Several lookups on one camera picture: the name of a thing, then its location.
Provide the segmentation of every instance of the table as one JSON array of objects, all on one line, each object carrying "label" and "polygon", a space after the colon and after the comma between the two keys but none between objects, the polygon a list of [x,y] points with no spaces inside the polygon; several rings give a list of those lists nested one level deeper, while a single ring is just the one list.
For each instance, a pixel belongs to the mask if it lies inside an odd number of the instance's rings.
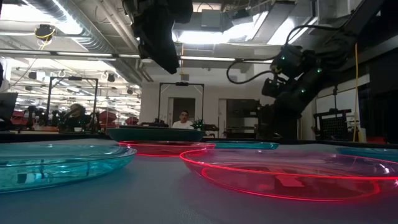
[{"label": "table", "polygon": [[[51,143],[116,144],[104,139]],[[333,152],[338,146],[281,145],[280,149],[304,147]],[[192,174],[179,158],[136,156],[125,168],[104,177],[47,189],[0,194],[0,217],[4,224],[387,224],[398,220],[397,200],[396,195],[361,203],[258,197],[208,183]]]}]

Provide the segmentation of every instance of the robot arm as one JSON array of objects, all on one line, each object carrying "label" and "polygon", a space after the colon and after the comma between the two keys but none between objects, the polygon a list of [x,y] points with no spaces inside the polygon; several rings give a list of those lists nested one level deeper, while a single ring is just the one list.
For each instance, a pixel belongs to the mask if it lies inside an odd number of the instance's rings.
[{"label": "robot arm", "polygon": [[[264,113],[262,137],[271,138],[280,123],[297,120],[327,83],[336,82],[333,74],[345,64],[363,29],[386,1],[363,0],[344,25],[325,27],[336,30],[336,33],[319,49],[300,50],[289,44],[283,46],[273,60],[271,70],[276,77],[283,73],[288,80],[277,84],[275,79],[268,79],[264,84],[262,94],[274,97],[275,102]],[[303,27],[320,28],[298,26],[294,30]]]}]

